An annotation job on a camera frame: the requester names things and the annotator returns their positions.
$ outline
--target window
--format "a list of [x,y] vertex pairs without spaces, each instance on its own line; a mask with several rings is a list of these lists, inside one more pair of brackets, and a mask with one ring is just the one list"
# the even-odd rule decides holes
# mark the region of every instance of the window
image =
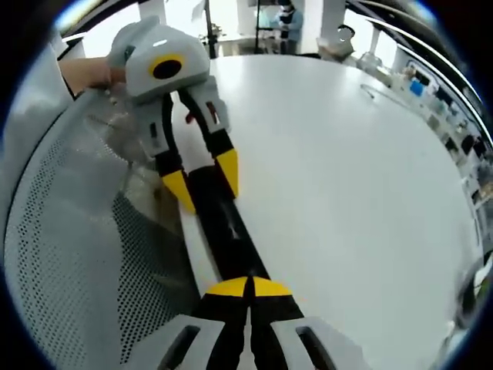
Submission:
[[200,33],[204,2],[197,0],[169,0],[165,2],[166,24],[192,36]]
[[[351,10],[346,10],[344,13],[344,24],[354,29],[354,37],[351,40],[354,48],[353,57],[359,59],[363,53],[370,51],[374,27],[371,22]],[[385,32],[380,32],[375,56],[382,60],[385,67],[392,68],[396,53],[397,43]]]
[[394,65],[395,54],[397,52],[397,43],[385,32],[381,31],[378,37],[375,55],[382,59],[384,66],[392,68]]
[[111,51],[111,44],[118,31],[126,25],[139,20],[139,5],[131,4],[95,25],[82,39],[86,58],[107,56]]
[[354,30],[354,37],[351,39],[354,48],[352,56],[359,59],[363,53],[370,50],[373,26],[369,21],[362,19],[351,10],[346,10],[344,13],[344,24],[349,25]]
[[223,33],[238,33],[238,6],[235,0],[210,0],[210,21]]

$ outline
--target perforated surface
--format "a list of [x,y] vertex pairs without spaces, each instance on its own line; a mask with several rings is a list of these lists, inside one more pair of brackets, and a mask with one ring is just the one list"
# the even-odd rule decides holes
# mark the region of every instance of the perforated surface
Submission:
[[80,100],[45,135],[18,185],[5,274],[56,368],[119,368],[137,341],[191,309],[196,291],[183,242],[160,218],[158,176],[127,161],[135,136],[111,127],[128,117],[101,96]]

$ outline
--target white table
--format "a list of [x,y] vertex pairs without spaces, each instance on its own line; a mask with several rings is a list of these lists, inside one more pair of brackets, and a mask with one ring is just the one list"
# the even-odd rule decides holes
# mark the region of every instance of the white table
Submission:
[[[240,156],[236,205],[270,276],[375,370],[427,368],[480,253],[447,150],[418,116],[370,99],[361,83],[386,88],[354,68],[250,55],[217,59],[212,73]],[[212,163],[184,107],[174,114],[186,169]],[[203,293],[217,276],[197,219],[181,218]]]

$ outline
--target white wall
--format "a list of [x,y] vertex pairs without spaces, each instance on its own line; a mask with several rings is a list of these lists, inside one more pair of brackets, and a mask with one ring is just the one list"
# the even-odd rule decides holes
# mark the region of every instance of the white wall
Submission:
[[392,70],[394,72],[402,72],[402,69],[407,66],[409,60],[415,60],[412,56],[407,54],[404,50],[398,49],[395,54],[394,64]]
[[131,4],[94,26],[82,39],[86,57],[107,56],[118,31],[124,26],[139,20],[139,6],[138,4]]
[[252,35],[255,33],[257,19],[255,9],[248,6],[248,0],[237,0],[236,11],[238,16],[238,33]]
[[69,46],[63,42],[60,32],[52,29],[49,43],[51,44],[56,56],[59,57]]
[[317,39],[322,31],[324,0],[305,0],[304,24],[301,30],[300,52],[318,52]]
[[[240,17],[238,3],[239,1],[235,0],[210,0],[210,21],[220,25],[226,34],[238,33]],[[207,28],[205,16],[203,17],[203,27]]]
[[329,43],[339,41],[337,28],[344,23],[345,10],[344,0],[324,0],[320,37]]
[[151,15],[159,16],[162,25],[166,24],[166,10],[164,9],[164,0],[149,0],[139,4],[140,18],[144,19]]
[[397,43],[387,33],[380,32],[375,55],[382,59],[384,66],[392,68],[397,55]]
[[203,14],[199,12],[203,10],[203,0],[168,0],[165,8],[167,25],[196,37],[207,33]]

